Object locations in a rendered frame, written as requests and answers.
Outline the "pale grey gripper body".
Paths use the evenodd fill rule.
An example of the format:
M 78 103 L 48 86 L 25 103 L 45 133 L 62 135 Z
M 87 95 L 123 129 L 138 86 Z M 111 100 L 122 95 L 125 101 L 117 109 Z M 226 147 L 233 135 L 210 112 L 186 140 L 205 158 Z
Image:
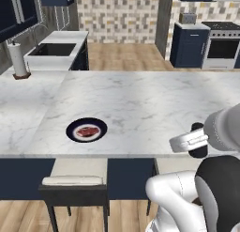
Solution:
M 203 129 L 190 131 L 169 140 L 170 146 L 174 153 L 186 152 L 208 144 L 208 136 Z

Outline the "red steak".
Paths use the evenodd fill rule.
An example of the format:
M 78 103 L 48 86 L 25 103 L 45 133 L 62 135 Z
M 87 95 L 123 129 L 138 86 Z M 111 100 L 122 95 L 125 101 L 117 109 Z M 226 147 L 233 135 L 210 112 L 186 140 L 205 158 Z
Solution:
M 77 134 L 81 137 L 90 137 L 99 132 L 99 129 L 96 127 L 84 127 L 77 130 Z

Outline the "dark blue plate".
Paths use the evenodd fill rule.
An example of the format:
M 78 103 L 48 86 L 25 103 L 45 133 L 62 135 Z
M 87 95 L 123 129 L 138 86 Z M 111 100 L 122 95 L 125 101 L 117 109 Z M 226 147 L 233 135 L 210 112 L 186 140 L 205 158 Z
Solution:
M 77 130 L 84 127 L 96 127 L 99 132 L 90 137 L 81 137 L 77 134 Z M 108 130 L 107 124 L 94 117 L 84 117 L 71 122 L 66 128 L 67 137 L 77 143 L 91 143 L 102 138 Z

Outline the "navy sink counter cabinet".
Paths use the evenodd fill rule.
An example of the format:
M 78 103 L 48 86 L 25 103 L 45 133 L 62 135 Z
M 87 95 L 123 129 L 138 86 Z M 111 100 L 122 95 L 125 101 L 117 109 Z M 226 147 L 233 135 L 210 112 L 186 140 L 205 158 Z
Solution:
M 87 40 L 83 42 L 82 48 L 78 51 L 70 70 L 89 70 Z

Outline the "silver oven with hob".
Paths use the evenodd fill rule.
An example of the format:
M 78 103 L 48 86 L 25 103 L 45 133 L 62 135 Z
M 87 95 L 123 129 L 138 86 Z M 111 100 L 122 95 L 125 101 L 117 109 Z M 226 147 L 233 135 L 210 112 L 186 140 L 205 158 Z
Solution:
M 240 25 L 233 22 L 202 22 L 210 28 L 203 70 L 232 70 L 240 50 Z

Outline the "silver toaster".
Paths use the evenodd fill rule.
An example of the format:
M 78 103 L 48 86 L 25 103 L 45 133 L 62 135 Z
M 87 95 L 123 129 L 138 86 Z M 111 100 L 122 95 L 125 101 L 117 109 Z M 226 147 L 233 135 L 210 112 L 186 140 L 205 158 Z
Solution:
M 195 24 L 197 15 L 195 13 L 183 13 L 179 14 L 179 23 L 181 24 Z

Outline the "dark sink basin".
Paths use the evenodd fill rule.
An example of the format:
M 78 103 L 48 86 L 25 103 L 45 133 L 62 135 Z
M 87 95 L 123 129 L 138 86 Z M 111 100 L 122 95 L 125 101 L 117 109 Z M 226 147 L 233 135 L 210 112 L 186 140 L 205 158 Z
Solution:
M 30 53 L 31 56 L 69 56 L 75 43 L 41 43 Z

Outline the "navy island base panel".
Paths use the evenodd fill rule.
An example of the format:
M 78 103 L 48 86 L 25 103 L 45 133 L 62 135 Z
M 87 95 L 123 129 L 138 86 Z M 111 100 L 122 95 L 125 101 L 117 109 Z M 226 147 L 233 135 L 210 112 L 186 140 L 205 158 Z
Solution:
M 49 176 L 55 159 L 0 159 L 0 200 L 41 200 L 38 185 Z M 109 159 L 111 200 L 145 200 L 145 183 L 152 176 L 153 158 Z

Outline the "wooden paper towel holder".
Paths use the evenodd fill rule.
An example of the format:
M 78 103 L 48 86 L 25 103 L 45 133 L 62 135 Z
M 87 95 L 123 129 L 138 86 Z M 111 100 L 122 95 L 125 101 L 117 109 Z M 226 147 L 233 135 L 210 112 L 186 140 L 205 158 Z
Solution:
M 12 41 L 10 51 L 11 51 L 12 64 L 15 70 L 14 78 L 16 80 L 27 79 L 31 75 L 31 73 L 26 69 L 26 66 L 23 60 L 21 44 L 16 43 L 15 41 Z

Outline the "silver curved tap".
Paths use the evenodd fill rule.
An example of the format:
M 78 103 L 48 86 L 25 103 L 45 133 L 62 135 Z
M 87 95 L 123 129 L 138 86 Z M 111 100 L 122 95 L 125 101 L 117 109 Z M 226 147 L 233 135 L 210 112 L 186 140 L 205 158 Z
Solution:
M 46 31 L 45 32 L 42 32 L 40 35 L 38 35 L 38 32 L 37 30 L 39 28 L 45 28 Z M 32 35 L 33 35 L 33 41 L 34 41 L 34 45 L 35 45 L 35 48 L 38 47 L 38 44 L 46 38 L 46 36 L 48 35 L 48 31 L 49 31 L 49 28 L 45 25 L 45 24 L 37 24 L 35 25 L 32 29 L 31 29 L 31 32 L 32 32 Z

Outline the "white paper towel roll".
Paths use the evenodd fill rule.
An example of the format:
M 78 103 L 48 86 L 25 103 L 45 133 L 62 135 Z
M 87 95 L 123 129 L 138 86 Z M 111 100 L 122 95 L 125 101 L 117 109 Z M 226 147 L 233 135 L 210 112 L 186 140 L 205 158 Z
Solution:
M 26 66 L 23 60 L 23 53 L 20 43 L 9 44 L 8 46 L 10 58 L 12 61 L 15 74 L 19 77 L 23 77 L 27 74 Z

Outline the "navy wall cabinet with frames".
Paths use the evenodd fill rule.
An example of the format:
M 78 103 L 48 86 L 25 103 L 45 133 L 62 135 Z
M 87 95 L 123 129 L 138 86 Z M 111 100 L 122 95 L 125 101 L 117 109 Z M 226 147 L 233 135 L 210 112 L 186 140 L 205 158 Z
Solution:
M 0 43 L 37 22 L 35 0 L 0 0 Z

